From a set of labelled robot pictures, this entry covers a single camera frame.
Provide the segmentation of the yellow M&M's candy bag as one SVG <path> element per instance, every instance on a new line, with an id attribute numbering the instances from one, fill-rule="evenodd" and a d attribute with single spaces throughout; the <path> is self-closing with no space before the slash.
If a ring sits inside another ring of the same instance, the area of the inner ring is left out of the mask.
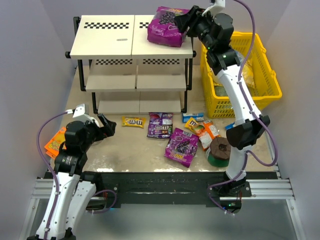
<path id="1" fill-rule="evenodd" d="M 144 128 L 146 119 L 144 117 L 122 117 L 122 126 L 123 127 L 138 127 Z"/>

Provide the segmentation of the magenta grape candy bag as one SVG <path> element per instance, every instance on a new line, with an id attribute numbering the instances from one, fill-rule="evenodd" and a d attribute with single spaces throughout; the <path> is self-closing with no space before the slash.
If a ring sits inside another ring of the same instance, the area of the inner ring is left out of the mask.
<path id="1" fill-rule="evenodd" d="M 189 168 L 198 149 L 199 137 L 180 128 L 175 128 L 167 146 L 164 157 Z"/>
<path id="2" fill-rule="evenodd" d="M 185 40 L 175 24 L 175 17 L 186 14 L 189 10 L 159 6 L 147 27 L 147 40 L 154 44 L 180 48 Z"/>

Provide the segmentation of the purple M&M's candy bag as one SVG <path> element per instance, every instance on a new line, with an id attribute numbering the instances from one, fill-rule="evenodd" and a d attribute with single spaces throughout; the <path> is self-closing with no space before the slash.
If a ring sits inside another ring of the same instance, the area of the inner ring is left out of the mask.
<path id="1" fill-rule="evenodd" d="M 173 114 L 150 112 L 147 137 L 169 139 L 173 133 Z"/>

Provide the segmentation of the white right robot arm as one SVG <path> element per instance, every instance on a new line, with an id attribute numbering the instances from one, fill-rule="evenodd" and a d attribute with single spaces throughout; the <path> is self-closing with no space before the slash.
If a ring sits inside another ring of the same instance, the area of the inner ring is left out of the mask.
<path id="1" fill-rule="evenodd" d="M 180 32 L 198 38 L 205 46 L 207 63 L 227 93 L 235 122 L 226 131 L 230 158 L 223 184 L 242 185 L 248 153 L 270 124 L 270 118 L 263 116 L 255 105 L 242 77 L 240 59 L 230 45 L 233 19 L 225 13 L 211 15 L 207 9 L 194 5 L 188 13 L 176 16 L 174 22 Z"/>

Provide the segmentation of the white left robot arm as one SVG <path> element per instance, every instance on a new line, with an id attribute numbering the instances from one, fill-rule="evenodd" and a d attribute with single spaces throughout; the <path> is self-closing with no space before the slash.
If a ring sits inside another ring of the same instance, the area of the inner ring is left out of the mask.
<path id="1" fill-rule="evenodd" d="M 106 190 L 101 174 L 84 171 L 87 151 L 95 142 L 115 134 L 117 124 L 98 114 L 99 126 L 91 117 L 75 119 L 65 127 L 54 167 L 49 167 L 53 177 L 50 198 L 35 235 L 30 240 L 74 240 L 80 219 L 91 198 Z"/>

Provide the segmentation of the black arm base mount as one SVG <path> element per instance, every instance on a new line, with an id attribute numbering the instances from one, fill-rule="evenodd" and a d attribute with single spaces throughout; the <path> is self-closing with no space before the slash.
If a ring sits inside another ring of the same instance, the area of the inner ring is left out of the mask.
<path id="1" fill-rule="evenodd" d="M 222 172 L 93 172 L 85 171 L 81 180 L 96 185 L 97 203 L 89 208 L 101 210 L 102 206 L 120 208 L 123 205 L 205 205 L 215 203 L 227 206 L 229 198 L 235 208 L 240 208 L 240 197 L 251 197 L 246 179 L 221 185 L 227 177 Z"/>

